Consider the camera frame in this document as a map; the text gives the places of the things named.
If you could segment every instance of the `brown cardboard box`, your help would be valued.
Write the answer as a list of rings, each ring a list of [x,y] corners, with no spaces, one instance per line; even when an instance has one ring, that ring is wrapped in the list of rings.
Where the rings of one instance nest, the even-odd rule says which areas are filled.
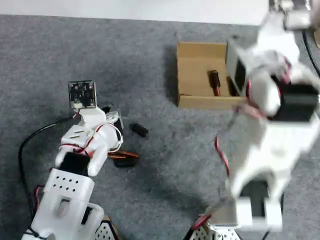
[[[244,98],[232,96],[226,73],[226,44],[180,42],[177,46],[178,106],[195,109],[230,109]],[[214,96],[208,72],[217,70],[221,96]]]

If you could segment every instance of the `white wall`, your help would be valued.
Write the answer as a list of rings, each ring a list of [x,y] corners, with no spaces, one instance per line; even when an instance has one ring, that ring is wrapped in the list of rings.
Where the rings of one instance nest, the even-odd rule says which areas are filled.
[[[0,0],[0,14],[259,25],[268,11],[268,2],[269,0]]]

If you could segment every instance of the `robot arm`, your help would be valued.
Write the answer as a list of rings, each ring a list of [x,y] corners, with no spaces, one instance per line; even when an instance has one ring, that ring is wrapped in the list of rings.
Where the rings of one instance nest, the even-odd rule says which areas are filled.
[[[316,22],[311,13],[319,9],[314,10],[308,16]],[[295,28],[293,19],[301,16],[272,11],[256,42],[245,46],[240,39],[228,42],[226,70],[239,95],[264,114],[244,115],[245,133],[229,164],[229,197],[205,212],[210,215],[209,228],[217,233],[237,228],[281,230],[283,191],[297,160],[319,135],[320,79],[299,62],[299,48],[290,31]]]
[[[100,206],[89,202],[95,185],[90,177],[99,173],[108,153],[123,143],[122,120],[118,112],[105,113],[96,106],[92,81],[73,82],[69,87],[71,107],[81,120],[61,138],[56,168],[50,171],[23,240],[96,239],[105,216]]]
[[[118,112],[105,114],[100,108],[80,109],[81,121],[72,126],[62,137],[59,152],[55,158],[55,165],[59,167],[64,160],[66,153],[75,152],[88,155],[88,175],[96,176],[105,160],[108,152],[117,151],[123,143],[121,131],[115,126],[121,119]],[[93,124],[84,119],[90,119],[88,115],[97,116],[100,122]]]

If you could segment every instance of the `circuit board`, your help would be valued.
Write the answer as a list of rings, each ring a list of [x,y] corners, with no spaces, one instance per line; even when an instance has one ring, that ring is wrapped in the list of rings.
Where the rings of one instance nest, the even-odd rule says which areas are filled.
[[[94,81],[69,82],[69,102],[73,110],[95,108],[97,106],[96,84]]]

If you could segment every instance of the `black component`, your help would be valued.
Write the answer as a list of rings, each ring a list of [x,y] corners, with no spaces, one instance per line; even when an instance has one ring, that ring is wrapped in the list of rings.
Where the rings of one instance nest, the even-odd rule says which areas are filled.
[[[140,124],[138,123],[132,123],[130,124],[130,129],[132,131],[134,131],[136,134],[140,135],[141,137],[145,138],[148,133],[149,133],[149,130],[144,128],[143,126],[141,126]]]
[[[275,81],[279,87],[281,106],[273,121],[308,122],[318,106],[319,92],[311,85],[286,84]]]
[[[46,239],[47,239],[47,237],[40,236],[40,234],[39,234],[38,232],[36,232],[35,230],[33,230],[31,226],[29,226],[28,230],[29,230],[30,232],[27,232],[27,231],[26,231],[24,234],[26,234],[26,235],[31,235],[31,236],[33,236],[34,238],[40,239],[40,240],[46,240]]]
[[[219,79],[219,73],[217,70],[209,71],[209,83],[211,88],[221,87],[220,79]]]
[[[89,214],[91,213],[91,211],[92,211],[92,208],[87,206],[86,209],[85,209],[82,221],[81,221],[81,225],[85,225],[86,224],[86,222],[88,220],[88,217],[89,217]]]
[[[307,34],[306,34],[306,30],[302,31],[302,38],[303,38],[303,42],[304,42],[306,51],[308,52],[309,58],[311,60],[311,63],[312,63],[312,65],[313,65],[313,67],[314,67],[314,69],[316,71],[316,74],[320,78],[320,69],[319,69],[319,66],[316,63],[316,60],[315,60],[314,56],[312,55],[312,52],[311,52],[311,49],[310,49],[310,46],[309,46],[309,42],[308,42],[308,38],[307,38]]]
[[[228,76],[226,78],[226,81],[228,83],[228,88],[229,88],[229,93],[232,97],[238,97],[239,94],[238,94],[238,91],[234,85],[234,83],[232,82],[232,79]]]
[[[122,128],[122,123],[121,123],[121,119],[120,119],[120,116],[118,118],[118,120],[114,123],[114,126],[119,129],[121,135],[123,136],[124,135],[124,130]],[[116,136],[118,138],[118,141],[121,140],[121,136],[119,135],[118,131],[116,131]]]
[[[110,107],[110,106],[104,106],[103,108],[101,108],[101,110],[102,110],[105,114],[107,114],[107,113],[110,112],[111,107]]]
[[[239,90],[242,91],[246,81],[246,69],[240,59],[238,59],[236,65],[234,81]]]
[[[95,83],[93,81],[69,82],[69,101],[72,109],[95,108]]]
[[[240,193],[241,197],[250,197],[252,217],[265,217],[265,198],[269,197],[266,181],[250,181]]]
[[[67,152],[59,170],[88,177],[90,157],[74,152]]]
[[[138,163],[138,158],[135,157],[127,157],[120,159],[113,159],[113,164],[117,168],[132,168]]]
[[[34,215],[35,215],[35,212],[34,212],[34,204],[33,204],[33,201],[32,201],[32,197],[31,197],[31,194],[30,194],[30,191],[29,191],[29,187],[28,187],[28,184],[27,184],[27,180],[26,180],[26,174],[25,174],[25,169],[24,169],[24,164],[23,164],[23,158],[22,158],[22,152],[24,150],[24,147],[25,145],[34,137],[36,136],[37,134],[43,132],[44,130],[47,130],[51,127],[54,127],[55,125],[57,124],[61,124],[61,123],[64,123],[64,122],[67,122],[69,120],[73,119],[72,116],[70,117],[67,117],[67,118],[63,118],[59,121],[56,121],[54,123],[51,123],[47,126],[44,126],[36,131],[34,131],[32,134],[30,134],[20,145],[19,147],[19,152],[18,152],[18,165],[19,165],[19,172],[20,172],[20,179],[21,179],[21,183],[22,183],[22,186],[23,186],[23,189],[24,189],[24,193],[26,195],[26,198],[27,198],[27,202],[28,202],[28,206],[29,206],[29,210],[30,210],[30,217],[31,217],[31,221],[33,220],[34,218]]]

